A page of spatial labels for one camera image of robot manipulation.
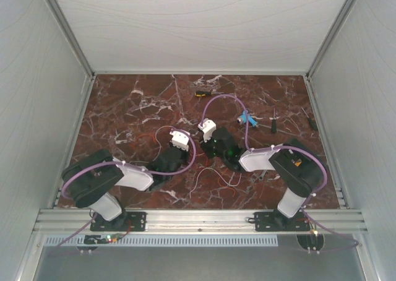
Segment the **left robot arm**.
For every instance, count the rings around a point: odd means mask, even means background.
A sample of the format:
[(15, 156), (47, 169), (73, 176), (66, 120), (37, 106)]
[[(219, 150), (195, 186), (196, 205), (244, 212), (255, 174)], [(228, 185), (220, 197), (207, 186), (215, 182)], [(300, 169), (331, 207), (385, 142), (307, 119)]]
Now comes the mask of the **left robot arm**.
[(175, 172), (187, 164), (189, 153), (169, 147), (146, 166), (130, 165), (100, 149), (68, 166), (61, 174), (62, 196), (72, 199), (76, 207), (96, 213), (91, 231), (142, 231), (145, 216), (132, 215), (110, 194), (115, 186), (151, 192), (162, 187)]

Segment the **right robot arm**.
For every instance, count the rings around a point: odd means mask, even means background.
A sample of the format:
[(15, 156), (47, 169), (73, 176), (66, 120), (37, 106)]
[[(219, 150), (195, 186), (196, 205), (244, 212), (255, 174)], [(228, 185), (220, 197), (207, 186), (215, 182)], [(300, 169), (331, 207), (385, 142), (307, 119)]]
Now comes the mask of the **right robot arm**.
[(286, 191), (276, 209), (256, 222), (275, 231), (292, 231), (309, 198), (327, 184), (328, 175), (319, 157), (297, 139), (262, 149), (240, 147), (227, 128), (203, 129), (200, 146), (208, 158), (217, 157), (231, 171), (276, 171)]

